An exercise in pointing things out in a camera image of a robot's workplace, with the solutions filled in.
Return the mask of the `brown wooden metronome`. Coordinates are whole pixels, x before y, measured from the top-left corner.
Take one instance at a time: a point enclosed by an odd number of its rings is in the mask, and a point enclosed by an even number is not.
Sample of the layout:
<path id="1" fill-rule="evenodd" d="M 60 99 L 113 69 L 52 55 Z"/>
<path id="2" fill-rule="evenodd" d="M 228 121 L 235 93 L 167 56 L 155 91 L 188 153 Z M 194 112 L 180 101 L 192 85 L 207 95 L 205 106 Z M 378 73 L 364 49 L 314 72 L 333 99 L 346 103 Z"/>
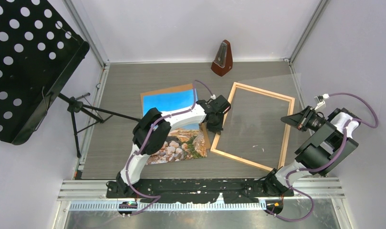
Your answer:
<path id="1" fill-rule="evenodd" d="M 228 40 L 223 40 L 220 44 L 219 50 L 214 58 L 211 70 L 218 76 L 224 76 L 233 67 L 233 58 L 231 51 L 231 44 Z"/>

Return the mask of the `aluminium rail front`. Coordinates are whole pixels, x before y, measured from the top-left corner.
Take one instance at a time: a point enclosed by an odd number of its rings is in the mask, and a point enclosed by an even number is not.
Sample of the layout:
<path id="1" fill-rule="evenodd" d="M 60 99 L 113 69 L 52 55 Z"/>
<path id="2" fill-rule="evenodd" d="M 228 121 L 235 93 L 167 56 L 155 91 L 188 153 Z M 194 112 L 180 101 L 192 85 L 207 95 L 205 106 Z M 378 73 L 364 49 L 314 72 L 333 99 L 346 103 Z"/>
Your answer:
<path id="1" fill-rule="evenodd" d="M 145 211 L 221 211 L 221 210 L 265 210 L 275 202 L 285 204 L 290 200 L 306 200 L 310 198 L 317 202 L 320 199 L 331 199 L 336 203 L 345 198 L 344 191 L 337 178 L 302 178 L 294 183 L 295 191 L 293 194 L 286 194 L 285 197 L 260 197 L 255 196 L 249 200 L 244 200 L 240 194 L 238 201 L 231 201 L 226 198 L 226 194 L 218 192 L 212 194 L 209 200 L 198 201 L 198 197 L 204 195 L 203 192 L 190 193 L 191 200 L 181 202 L 171 200 L 165 202 L 161 198 L 153 205 L 151 199 L 146 198 L 108 198 L 106 196 L 106 180 L 66 180 L 62 183 L 58 195 L 59 201 L 68 202 L 68 208 L 73 210 L 118 210 L 120 204 L 131 202 L 135 210 L 145 209 Z"/>

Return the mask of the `black perforated music stand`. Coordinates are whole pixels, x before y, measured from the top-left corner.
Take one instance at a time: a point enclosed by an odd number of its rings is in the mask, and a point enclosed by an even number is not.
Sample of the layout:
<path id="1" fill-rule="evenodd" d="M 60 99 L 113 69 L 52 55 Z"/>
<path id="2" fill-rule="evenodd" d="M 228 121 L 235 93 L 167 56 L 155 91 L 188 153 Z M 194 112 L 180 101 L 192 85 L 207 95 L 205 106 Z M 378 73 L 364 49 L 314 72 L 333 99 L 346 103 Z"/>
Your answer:
<path id="1" fill-rule="evenodd" d="M 28 141 L 89 49 L 48 1 L 0 0 L 0 141 Z"/>

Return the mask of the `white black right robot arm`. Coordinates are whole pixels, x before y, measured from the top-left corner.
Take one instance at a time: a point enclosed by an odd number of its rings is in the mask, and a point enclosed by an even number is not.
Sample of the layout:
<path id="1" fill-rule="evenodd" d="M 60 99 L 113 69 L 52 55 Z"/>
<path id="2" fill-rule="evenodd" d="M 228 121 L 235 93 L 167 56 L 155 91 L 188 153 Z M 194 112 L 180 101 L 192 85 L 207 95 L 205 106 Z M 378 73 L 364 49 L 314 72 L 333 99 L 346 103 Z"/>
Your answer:
<path id="1" fill-rule="evenodd" d="M 307 106 L 298 113 L 281 117 L 281 121 L 302 132 L 312 130 L 313 134 L 295 151 L 292 163 L 273 169 L 265 177 L 262 190 L 267 196 L 286 193 L 302 177 L 326 175 L 359 146 L 352 132 L 360 120 L 345 108 L 337 108 L 324 117 Z"/>

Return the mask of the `clear acrylic sheet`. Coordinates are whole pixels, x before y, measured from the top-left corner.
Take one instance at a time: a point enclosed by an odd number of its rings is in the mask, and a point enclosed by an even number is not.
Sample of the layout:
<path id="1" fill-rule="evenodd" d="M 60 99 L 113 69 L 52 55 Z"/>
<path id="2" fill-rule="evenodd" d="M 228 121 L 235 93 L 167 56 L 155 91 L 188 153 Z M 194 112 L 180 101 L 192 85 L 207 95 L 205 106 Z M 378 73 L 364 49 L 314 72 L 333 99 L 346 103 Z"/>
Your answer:
<path id="1" fill-rule="evenodd" d="M 301 133 L 281 117 L 302 108 L 293 77 L 248 79 L 241 84 L 285 95 L 293 102 L 237 88 L 216 149 L 270 167 L 290 163 Z"/>

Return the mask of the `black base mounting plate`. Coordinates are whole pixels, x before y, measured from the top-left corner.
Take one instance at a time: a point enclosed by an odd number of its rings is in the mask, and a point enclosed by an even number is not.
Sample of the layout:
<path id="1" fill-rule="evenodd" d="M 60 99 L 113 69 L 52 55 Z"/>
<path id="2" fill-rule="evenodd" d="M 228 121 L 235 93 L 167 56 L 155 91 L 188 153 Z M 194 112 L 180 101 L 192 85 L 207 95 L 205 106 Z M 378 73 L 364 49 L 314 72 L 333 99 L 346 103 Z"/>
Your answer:
<path id="1" fill-rule="evenodd" d="M 160 196 L 158 203 L 214 203 L 219 197 L 229 203 L 254 203 L 256 198 L 279 198 L 281 194 L 267 188 L 263 180 L 253 178 L 209 179 L 141 179 L 133 187 L 122 182 L 106 183 L 107 198 L 140 198 L 151 203 Z"/>

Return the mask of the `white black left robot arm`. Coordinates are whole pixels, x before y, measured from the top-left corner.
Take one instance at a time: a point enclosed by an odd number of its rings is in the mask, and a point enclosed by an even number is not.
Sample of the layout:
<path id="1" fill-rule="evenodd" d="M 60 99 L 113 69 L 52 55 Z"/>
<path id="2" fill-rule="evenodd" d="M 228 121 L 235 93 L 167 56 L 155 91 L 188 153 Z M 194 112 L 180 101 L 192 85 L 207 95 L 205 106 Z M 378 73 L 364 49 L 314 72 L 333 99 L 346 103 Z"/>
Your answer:
<path id="1" fill-rule="evenodd" d="M 224 115 L 231 109 L 230 102 L 222 95 L 209 100 L 194 100 L 191 106 L 160 112 L 151 108 L 133 129 L 133 145 L 124 168 L 115 181 L 107 182 L 108 198 L 130 198 L 137 190 L 142 170 L 148 159 L 159 151 L 169 133 L 186 125 L 205 123 L 213 133 L 222 131 Z"/>

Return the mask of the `landscape photo print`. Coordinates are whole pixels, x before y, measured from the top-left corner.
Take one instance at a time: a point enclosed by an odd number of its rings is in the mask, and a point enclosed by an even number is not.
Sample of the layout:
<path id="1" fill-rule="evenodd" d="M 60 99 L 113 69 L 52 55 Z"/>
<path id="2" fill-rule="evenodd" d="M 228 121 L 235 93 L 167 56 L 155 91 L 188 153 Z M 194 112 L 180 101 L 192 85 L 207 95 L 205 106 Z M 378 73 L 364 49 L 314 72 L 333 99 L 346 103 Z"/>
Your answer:
<path id="1" fill-rule="evenodd" d="M 143 114 L 155 107 L 160 112 L 169 112 L 191 106 L 193 90 L 181 92 L 143 95 Z M 171 131 L 162 148 L 153 154 L 146 165 L 155 165 L 182 160 L 207 157 L 205 132 L 199 124 L 190 124 Z"/>

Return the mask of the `brown cardboard backing board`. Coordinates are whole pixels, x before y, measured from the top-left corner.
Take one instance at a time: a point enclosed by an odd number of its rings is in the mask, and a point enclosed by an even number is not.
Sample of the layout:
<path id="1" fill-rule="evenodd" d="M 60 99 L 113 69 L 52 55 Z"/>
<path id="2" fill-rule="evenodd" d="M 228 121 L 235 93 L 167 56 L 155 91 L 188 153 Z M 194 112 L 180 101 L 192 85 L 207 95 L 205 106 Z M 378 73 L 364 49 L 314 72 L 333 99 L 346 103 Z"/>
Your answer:
<path id="1" fill-rule="evenodd" d="M 159 90 L 154 90 L 150 92 L 144 92 L 140 94 L 140 99 L 141 99 L 141 105 L 143 108 L 143 115 L 145 115 L 145 112 L 148 111 L 148 108 L 144 108 L 144 97 L 148 95 L 156 95 L 156 94 L 165 94 L 165 93 L 178 93 L 182 91 L 187 91 L 187 90 L 192 90 L 194 87 L 193 83 L 190 84 L 185 84 L 185 85 L 180 85 L 180 86 L 174 86 L 174 87 L 169 87 L 169 88 L 164 88 L 164 89 L 159 89 Z M 210 149 L 210 140 L 208 136 L 208 131 L 206 129 L 206 126 L 204 124 L 200 125 L 200 128 L 202 129 L 203 135 L 204 135 L 204 140 L 205 140 L 205 147 L 206 149 Z"/>

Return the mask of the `black tripod stand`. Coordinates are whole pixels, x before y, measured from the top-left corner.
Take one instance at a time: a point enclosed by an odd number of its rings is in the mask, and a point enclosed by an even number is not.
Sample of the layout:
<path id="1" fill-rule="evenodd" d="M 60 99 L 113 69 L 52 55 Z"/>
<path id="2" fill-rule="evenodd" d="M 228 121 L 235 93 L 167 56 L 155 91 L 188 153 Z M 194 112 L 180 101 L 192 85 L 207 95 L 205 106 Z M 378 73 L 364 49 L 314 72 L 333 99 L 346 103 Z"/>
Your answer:
<path id="1" fill-rule="evenodd" d="M 91 106 L 91 105 L 85 105 L 83 102 L 77 100 L 75 97 L 69 98 L 62 93 L 59 93 L 58 98 L 60 98 L 61 100 L 65 101 L 68 104 L 67 111 L 71 115 L 73 135 L 74 135 L 74 141 L 75 141 L 75 147 L 76 147 L 76 155 L 77 155 L 78 159 L 80 159 L 82 157 L 82 153 L 80 150 L 79 137 L 78 137 L 78 134 L 81 133 L 82 131 L 84 131 L 84 130 L 86 130 L 86 129 L 88 129 L 96 124 L 102 124 L 113 116 L 118 116 L 121 118 L 129 119 L 129 120 L 133 120 L 133 121 L 137 121 L 137 122 L 141 120 L 140 118 L 131 117 L 131 116 L 128 116 L 125 114 L 120 114 L 117 112 L 105 110 L 105 109 L 98 108 L 98 107 Z M 90 118 L 94 119 L 95 122 L 84 127 L 83 129 L 78 130 L 77 124 L 76 124 L 75 114 L 79 113 L 79 112 L 86 114 Z"/>

